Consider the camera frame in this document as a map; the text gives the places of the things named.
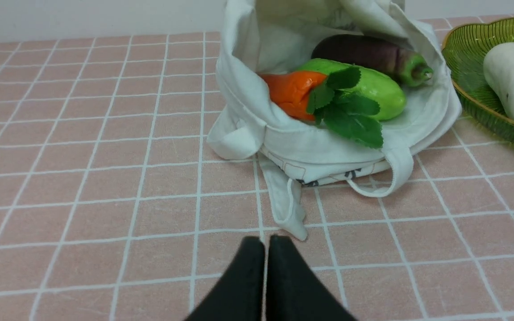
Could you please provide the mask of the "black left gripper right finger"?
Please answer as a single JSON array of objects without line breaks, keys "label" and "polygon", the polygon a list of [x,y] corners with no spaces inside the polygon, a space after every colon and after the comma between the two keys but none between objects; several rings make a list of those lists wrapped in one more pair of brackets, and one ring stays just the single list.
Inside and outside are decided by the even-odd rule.
[{"label": "black left gripper right finger", "polygon": [[289,236],[270,236],[267,272],[266,320],[355,320],[320,282]]}]

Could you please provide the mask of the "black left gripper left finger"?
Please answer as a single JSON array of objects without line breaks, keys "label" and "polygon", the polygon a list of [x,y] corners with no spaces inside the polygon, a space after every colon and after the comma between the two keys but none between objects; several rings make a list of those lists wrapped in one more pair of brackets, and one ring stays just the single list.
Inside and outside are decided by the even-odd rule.
[{"label": "black left gripper left finger", "polygon": [[218,282],[187,321],[260,321],[262,316],[265,246],[245,236]]}]

